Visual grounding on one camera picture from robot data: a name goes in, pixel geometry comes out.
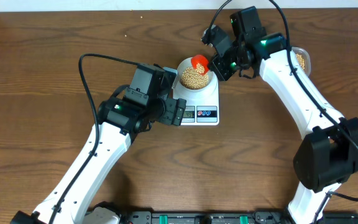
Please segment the red plastic measuring scoop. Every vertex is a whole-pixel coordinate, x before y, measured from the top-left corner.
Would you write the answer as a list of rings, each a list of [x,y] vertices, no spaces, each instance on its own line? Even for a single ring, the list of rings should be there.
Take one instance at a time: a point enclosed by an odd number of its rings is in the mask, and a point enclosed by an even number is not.
[[[206,75],[209,71],[208,64],[208,59],[203,55],[195,55],[191,58],[192,67],[201,75]]]

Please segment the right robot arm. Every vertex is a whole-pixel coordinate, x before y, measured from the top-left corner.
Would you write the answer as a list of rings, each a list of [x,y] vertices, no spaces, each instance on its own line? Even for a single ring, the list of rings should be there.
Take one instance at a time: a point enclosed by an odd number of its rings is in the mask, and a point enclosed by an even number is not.
[[[302,138],[293,159],[299,184],[287,211],[293,223],[317,223],[329,198],[358,171],[358,119],[346,119],[326,101],[287,37],[268,34],[255,7],[230,19],[233,36],[210,24],[201,38],[216,51],[208,68],[221,81],[252,69],[279,96]]]

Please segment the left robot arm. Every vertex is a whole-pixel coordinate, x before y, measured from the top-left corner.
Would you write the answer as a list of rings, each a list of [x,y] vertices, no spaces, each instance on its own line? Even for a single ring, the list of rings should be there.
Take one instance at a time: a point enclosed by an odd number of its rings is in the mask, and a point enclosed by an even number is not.
[[[138,134],[154,122],[179,126],[186,101],[170,98],[178,80],[172,68],[138,64],[130,85],[119,87],[93,110],[87,143],[51,194],[31,214],[18,211],[12,223],[119,223],[113,208],[88,207],[106,176]]]

